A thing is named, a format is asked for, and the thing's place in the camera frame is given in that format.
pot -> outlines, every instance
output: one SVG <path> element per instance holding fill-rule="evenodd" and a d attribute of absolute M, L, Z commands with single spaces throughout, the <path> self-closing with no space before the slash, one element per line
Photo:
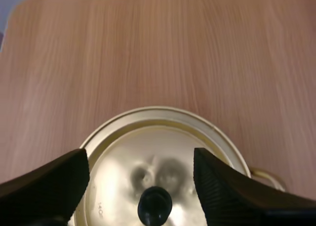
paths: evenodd
<path fill-rule="evenodd" d="M 90 183 L 70 225 L 141 226 L 138 203 L 145 190 L 159 187 L 172 199 L 166 226 L 206 226 L 193 181 L 194 148 L 206 148 L 246 175 L 270 180 L 273 174 L 247 166 L 233 142 L 215 125 L 188 111 L 146 107 L 120 114 L 82 144 Z"/>

gold metal surface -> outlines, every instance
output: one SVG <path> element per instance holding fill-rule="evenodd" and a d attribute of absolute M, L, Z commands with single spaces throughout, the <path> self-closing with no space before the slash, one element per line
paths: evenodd
<path fill-rule="evenodd" d="M 83 143 L 90 183 L 74 226 L 141 226 L 137 205 L 144 189 L 161 186 L 174 202 L 166 226 L 205 226 L 193 181 L 194 148 L 204 147 L 242 174 L 250 171 L 229 138 L 187 111 L 149 107 L 123 113 Z"/>
<path fill-rule="evenodd" d="M 286 191 L 285 184 L 272 173 L 267 172 L 266 170 L 258 169 L 258 168 L 250 168 L 251 175 L 258 178 L 264 178 L 271 182 L 273 187 L 277 190 Z"/>

pot handle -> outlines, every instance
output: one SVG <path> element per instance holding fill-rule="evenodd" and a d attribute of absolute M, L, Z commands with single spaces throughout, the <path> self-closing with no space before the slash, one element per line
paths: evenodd
<path fill-rule="evenodd" d="M 286 192 L 285 184 L 277 176 L 272 173 L 267 172 L 266 170 L 258 168 L 249 168 L 251 175 L 258 178 L 263 178 L 269 180 L 275 189 Z"/>

lid knob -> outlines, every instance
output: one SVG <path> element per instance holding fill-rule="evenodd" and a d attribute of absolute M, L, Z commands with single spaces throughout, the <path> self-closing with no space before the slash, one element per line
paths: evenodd
<path fill-rule="evenodd" d="M 138 203 L 138 217 L 146 226 L 161 226 L 170 215 L 172 200 L 170 194 L 163 188 L 146 189 Z"/>

wood grain surface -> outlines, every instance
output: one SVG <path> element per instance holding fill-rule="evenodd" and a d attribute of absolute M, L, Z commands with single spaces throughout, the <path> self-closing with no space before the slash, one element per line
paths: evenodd
<path fill-rule="evenodd" d="M 0 55 L 0 181 L 165 105 L 316 199 L 316 0 L 26 0 Z"/>

